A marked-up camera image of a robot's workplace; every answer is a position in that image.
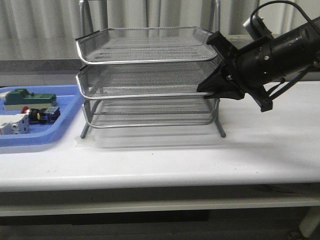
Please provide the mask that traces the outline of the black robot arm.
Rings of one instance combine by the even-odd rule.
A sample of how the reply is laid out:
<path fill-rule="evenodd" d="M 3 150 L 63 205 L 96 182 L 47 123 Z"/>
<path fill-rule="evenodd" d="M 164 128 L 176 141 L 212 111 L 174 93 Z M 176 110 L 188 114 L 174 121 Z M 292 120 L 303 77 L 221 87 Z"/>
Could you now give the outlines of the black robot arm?
<path fill-rule="evenodd" d="M 275 98 L 320 67 L 320 19 L 276 38 L 259 18 L 249 29 L 254 41 L 241 49 L 219 31 L 208 38 L 222 61 L 196 90 L 208 92 L 209 99 L 241 100 L 249 94 L 266 112 Z"/>

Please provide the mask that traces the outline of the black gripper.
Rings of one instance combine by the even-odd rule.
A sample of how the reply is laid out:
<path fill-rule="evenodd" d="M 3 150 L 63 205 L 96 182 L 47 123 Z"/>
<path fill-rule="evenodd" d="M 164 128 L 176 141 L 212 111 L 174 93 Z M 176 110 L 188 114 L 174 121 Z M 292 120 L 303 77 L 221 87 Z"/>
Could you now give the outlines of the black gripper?
<path fill-rule="evenodd" d="M 275 43 L 274 38 L 265 36 L 237 49 L 220 31 L 213 33 L 206 44 L 216 50 L 225 65 L 218 65 L 196 91 L 211 93 L 205 99 L 242 100 L 249 94 L 261 112 L 272 110 L 271 92 L 264 85 L 283 77 L 276 66 Z"/>

